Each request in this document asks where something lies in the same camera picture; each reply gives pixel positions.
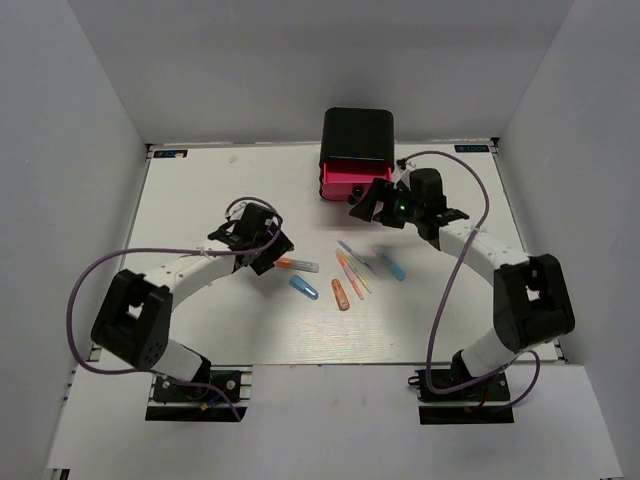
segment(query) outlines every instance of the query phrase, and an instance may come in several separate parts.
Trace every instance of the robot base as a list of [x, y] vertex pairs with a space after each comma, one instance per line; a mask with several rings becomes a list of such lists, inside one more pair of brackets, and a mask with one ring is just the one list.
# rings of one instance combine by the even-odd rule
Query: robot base
[[[251, 396], [251, 368], [212, 367], [210, 383], [222, 390], [233, 402], [240, 418], [244, 418]], [[229, 406], [210, 390], [190, 396], [184, 388], [173, 385], [164, 376], [152, 382], [145, 420], [165, 422], [237, 422]], [[210, 400], [214, 403], [203, 409]]]

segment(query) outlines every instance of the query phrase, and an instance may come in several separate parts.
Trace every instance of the blue pen cap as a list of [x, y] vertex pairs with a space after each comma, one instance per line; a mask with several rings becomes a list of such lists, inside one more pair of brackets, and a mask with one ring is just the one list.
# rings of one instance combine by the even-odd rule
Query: blue pen cap
[[289, 285], [291, 285], [303, 295], [309, 297], [311, 300], [317, 300], [319, 297], [318, 291], [298, 275], [294, 275], [291, 277], [291, 279], [289, 280]]

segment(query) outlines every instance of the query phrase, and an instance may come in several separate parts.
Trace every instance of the white board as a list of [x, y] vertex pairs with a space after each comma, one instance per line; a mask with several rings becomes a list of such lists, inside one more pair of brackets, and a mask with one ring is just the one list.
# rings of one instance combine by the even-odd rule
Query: white board
[[[398, 145], [396, 156], [430, 148]], [[451, 145], [434, 148], [454, 153]], [[223, 223], [235, 198], [261, 197], [284, 217], [283, 231], [295, 244], [291, 256], [320, 263], [318, 274], [300, 273], [320, 293], [317, 301], [288, 285], [292, 273], [272, 270], [257, 277], [239, 271], [205, 287], [173, 314], [173, 338], [216, 364], [402, 363], [425, 359], [431, 328], [454, 259], [421, 240], [415, 227], [404, 230], [351, 218], [349, 205], [322, 201], [318, 195], [319, 145], [192, 148], [186, 158], [151, 161], [131, 246], [193, 248]], [[489, 190], [491, 213], [486, 228], [509, 246], [520, 240], [490, 153], [460, 155]], [[471, 218], [482, 212], [482, 196], [469, 173], [454, 162], [431, 156], [417, 166], [437, 168], [449, 205]], [[361, 301], [353, 294], [335, 258], [342, 238], [371, 257], [374, 244], [390, 247], [407, 273], [400, 283], [390, 275], [368, 276], [373, 290]], [[171, 256], [135, 255], [134, 271], [155, 268]], [[352, 307], [338, 311], [330, 282], [341, 279]], [[448, 362], [492, 325], [492, 289], [475, 272], [459, 276], [438, 333], [434, 358]], [[551, 345], [539, 352], [557, 359]]]

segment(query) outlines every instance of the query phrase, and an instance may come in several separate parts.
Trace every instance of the black mounting plate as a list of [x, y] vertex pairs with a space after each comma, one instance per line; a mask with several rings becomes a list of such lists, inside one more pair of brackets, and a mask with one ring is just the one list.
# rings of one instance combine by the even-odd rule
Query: black mounting plate
[[[236, 410], [240, 419], [244, 418], [247, 411], [246, 399], [240, 399], [242, 375], [250, 373], [240, 370], [211, 370], [210, 382], [223, 390], [229, 400], [236, 404]], [[227, 382], [233, 380], [233, 389], [227, 388]], [[237, 422], [231, 409], [224, 402], [216, 402], [215, 406], [202, 410], [200, 406], [216, 396], [211, 390], [207, 390], [199, 398], [188, 396], [188, 391], [171, 384], [164, 388], [167, 380], [157, 375], [153, 383], [153, 396], [150, 398], [155, 403], [147, 405], [145, 420], [165, 422]]]
[[[223, 390], [225, 395], [229, 397], [233, 403], [240, 400], [240, 380], [242, 374], [239, 370], [211, 370], [209, 372], [209, 383]], [[233, 380], [236, 384], [233, 390], [227, 389], [227, 382]], [[156, 376], [153, 384], [153, 400], [158, 403], [191, 403], [191, 402], [206, 402], [216, 396], [212, 390], [207, 390], [201, 397], [193, 398], [189, 397], [184, 389], [180, 388], [169, 382], [169, 386], [164, 388], [165, 379], [161, 376]]]
[[[420, 425], [473, 425], [514, 422], [511, 408], [499, 410], [495, 408], [494, 402], [506, 403], [511, 400], [509, 385], [504, 372], [471, 388], [447, 395], [432, 393], [427, 388], [425, 370], [416, 371], [416, 377], [412, 377], [412, 379], [416, 379], [415, 382], [411, 382], [412, 379], [410, 379], [410, 385], [419, 389], [418, 413]], [[449, 369], [434, 369], [431, 371], [431, 378], [437, 388], [451, 386]], [[477, 408], [473, 406], [474, 403], [478, 406], [481, 403], [489, 403], [489, 405]]]
[[[508, 402], [511, 399], [509, 393], [509, 385], [507, 384], [507, 377], [504, 372], [497, 374], [478, 385], [474, 385], [471, 388], [465, 388], [460, 392], [451, 393], [448, 395], [439, 395], [432, 393], [427, 388], [426, 370], [416, 371], [420, 386], [420, 400], [425, 403], [437, 403], [437, 402], [477, 402], [480, 403], [485, 393], [487, 396], [487, 402]], [[446, 388], [451, 386], [451, 380], [449, 379], [449, 369], [433, 369], [431, 370], [431, 380], [436, 388]]]

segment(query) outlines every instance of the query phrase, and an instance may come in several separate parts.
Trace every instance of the pen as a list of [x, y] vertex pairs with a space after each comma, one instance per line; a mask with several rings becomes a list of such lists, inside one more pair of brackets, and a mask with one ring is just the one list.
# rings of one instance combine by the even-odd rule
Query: pen
[[340, 262], [340, 265], [342, 265], [342, 269], [344, 270], [344, 274], [349, 279], [349, 283], [351, 283], [351, 286], [355, 290], [356, 295], [358, 295], [360, 300], [364, 300], [364, 295], [362, 295], [362, 292], [360, 291], [360, 287], [356, 283], [356, 279], [354, 278], [353, 273], [351, 273], [351, 270], [349, 270], [349, 267], [347, 266], [347, 263], [340, 256], [341, 253], [342, 252], [340, 251], [340, 249], [337, 249], [336, 250], [336, 258], [338, 259], [338, 262]]
[[353, 249], [349, 245], [344, 243], [342, 240], [338, 240], [338, 245], [340, 245], [347, 252], [349, 252], [353, 258], [355, 258], [357, 261], [359, 261], [361, 264], [363, 264], [365, 267], [367, 267], [369, 269], [369, 271], [371, 273], [373, 273], [376, 277], [380, 276], [380, 275], [378, 275], [376, 273], [376, 271], [373, 269], [373, 267], [371, 265], [369, 265], [364, 258], [362, 258], [360, 255], [358, 255], [356, 252], [354, 252]]
[[342, 252], [340, 252], [340, 256], [344, 259], [344, 261], [347, 263], [347, 266], [351, 269], [351, 271], [355, 274], [355, 276], [358, 277], [358, 280], [360, 280], [360, 283], [362, 284], [362, 286], [367, 289], [367, 292], [373, 293], [371, 291], [371, 287], [369, 286], [369, 283], [365, 280], [365, 278], [358, 271], [355, 265], [351, 263], [351, 261], [347, 258], [347, 256]]
[[320, 265], [315, 262], [305, 262], [304, 260], [294, 260], [293, 258], [281, 257], [275, 261], [278, 268], [290, 268], [291, 270], [300, 270], [302, 272], [318, 273]]

